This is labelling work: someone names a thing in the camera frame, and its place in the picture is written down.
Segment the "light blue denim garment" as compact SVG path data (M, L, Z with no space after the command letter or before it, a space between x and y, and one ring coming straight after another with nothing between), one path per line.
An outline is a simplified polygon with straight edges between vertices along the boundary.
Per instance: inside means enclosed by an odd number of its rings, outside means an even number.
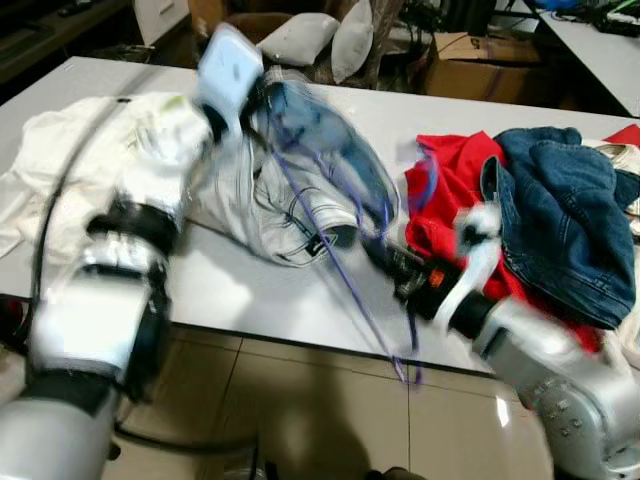
M378 152L305 79L276 70L261 87L253 128L292 197L289 215L321 233L384 237L401 195Z

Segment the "red garment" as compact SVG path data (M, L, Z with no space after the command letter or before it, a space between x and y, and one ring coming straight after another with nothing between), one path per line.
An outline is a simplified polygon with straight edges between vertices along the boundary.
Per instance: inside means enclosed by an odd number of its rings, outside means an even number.
M462 268L465 261L457 255L454 242L454 219L458 211L480 204L481 178L486 160L506 163L506 157L489 134L421 134L417 145L429 156L424 166L404 172L407 180L408 219L404 238L413 252L425 259L439 259ZM483 293L490 300L513 296L532 307L558 317L582 347L591 353L600 351L599 335L593 326L575 319L559 303L535 292L531 285L518 279L506 262L500 262L486 280Z

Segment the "purple plastic hanger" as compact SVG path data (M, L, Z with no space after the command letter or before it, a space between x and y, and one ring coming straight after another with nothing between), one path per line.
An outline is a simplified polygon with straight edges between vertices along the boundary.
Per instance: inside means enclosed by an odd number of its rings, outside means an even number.
M296 197L297 200L300 201L300 204L302 204L306 219L310 220L311 223L314 224L314 227L316 227L316 233L319 234L321 244L323 244L325 252L328 253L328 257L329 260L332 261L333 268L339 274L339 278L343 280L343 284L346 285L349 293L351 293L352 300L355 301L358 311L360 311L361 315L364 316L367 328L369 328L372 335L374 335L375 342L378 343L378 346L381 348L381 352L384 353L387 360L392 364L394 371L396 371L397 378L402 384L406 385L410 390L416 390L417 387L425 385L424 375L422 375L424 367L413 366L411 362L408 362L407 357L393 353L393 349L388 346L387 338L385 338L383 329L380 328L378 321L376 321L374 315L372 315L371 308L367 306L367 302L364 300L364 294L362 294L358 285L353 282L352 276L348 274L346 266L344 266L343 262L340 261L338 253L334 251L333 242L326 237L324 228L321 227L320 221L315 218L310 202L308 202L307 198L303 196L302 188L298 186L297 180L294 179L293 174L291 173L291 166L288 166L288 161L284 159L282 151L292 150L293 147L301 146L301 133L285 133L287 132L287 129L285 129L282 123L280 123L279 116L268 114L266 119L268 120L265 120L265 124L269 125L270 131L274 133L274 136L279 138L280 142L282 142L282 146L280 147L269 147L271 156L274 157L276 164L278 164L280 170L282 170L283 177L287 180L288 186L291 187L294 197ZM381 216L381 220L384 221L384 228L376 227L375 223L375 236L366 236L364 229L364 201L362 201L361 198L352 191L352 187L344 183L342 179L332 180L332 182L335 182L335 188L338 188L339 192L342 192L343 196L346 196L347 200L351 202L353 207L355 207L355 237L357 241L365 241L367 238L374 238L375 241L380 241L383 246L387 246L387 228L385 227L389 227L389 211L385 209L385 207L375 209ZM407 353L408 355L416 356L417 353L419 353L420 347L419 328L417 328L415 324L413 314L404 315L404 319L406 319L407 328L410 329L410 348L407 349Z

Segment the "cardboard box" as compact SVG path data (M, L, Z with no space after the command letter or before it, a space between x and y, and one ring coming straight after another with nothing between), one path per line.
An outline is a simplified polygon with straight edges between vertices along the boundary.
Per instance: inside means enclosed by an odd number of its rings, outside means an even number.
M548 70L529 41L436 33L420 91L448 99L534 104L547 95Z

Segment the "dark blue denim garment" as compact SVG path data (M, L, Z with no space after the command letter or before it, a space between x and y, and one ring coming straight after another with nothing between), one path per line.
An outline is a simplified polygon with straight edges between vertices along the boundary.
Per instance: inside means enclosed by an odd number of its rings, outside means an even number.
M509 129L483 189L500 205L506 265L564 319L613 330L634 307L634 234L627 215L640 178L614 169L573 128Z

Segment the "cream cloth garment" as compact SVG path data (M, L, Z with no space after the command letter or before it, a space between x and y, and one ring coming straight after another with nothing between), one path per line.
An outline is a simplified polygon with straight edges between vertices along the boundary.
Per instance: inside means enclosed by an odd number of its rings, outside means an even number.
M49 197L73 163L47 229L46 260L67 262L86 238L93 215L105 212L116 187L142 198L179 197L164 177L200 159L209 122L180 93L91 97L45 111L23 125L12 166L0 174L0 259L40 237Z
M582 145L595 148L600 154L607 156L614 169L639 177L640 147L630 143L609 143L599 140L585 140Z

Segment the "white box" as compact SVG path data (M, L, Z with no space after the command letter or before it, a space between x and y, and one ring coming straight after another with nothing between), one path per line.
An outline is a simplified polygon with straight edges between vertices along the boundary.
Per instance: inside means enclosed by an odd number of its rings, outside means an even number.
M188 0L132 0L132 3L143 45L155 45L166 33L188 20Z

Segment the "grey pillow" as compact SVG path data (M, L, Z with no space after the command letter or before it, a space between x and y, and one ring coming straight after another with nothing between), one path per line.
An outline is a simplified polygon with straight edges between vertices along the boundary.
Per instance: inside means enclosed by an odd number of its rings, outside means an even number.
M308 12L291 19L259 42L262 54L274 63L289 67L310 67L332 41L339 20L325 13Z
M374 18L370 0L358 0L339 24L332 40L332 77L339 84L365 64L374 37Z

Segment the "white jeans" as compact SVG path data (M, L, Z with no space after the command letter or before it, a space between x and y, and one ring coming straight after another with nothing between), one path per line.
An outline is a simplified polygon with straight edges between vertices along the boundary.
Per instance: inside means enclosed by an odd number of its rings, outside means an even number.
M270 69L265 78L273 78L276 70L307 82L301 73L280 68ZM312 88L323 96L319 88ZM292 197L269 159L262 136L243 133L221 141L198 170L195 187L189 191L188 218L243 244L261 259L302 268L320 259L324 247L314 228L289 215ZM326 237L335 246L346 247L355 234L329 232Z

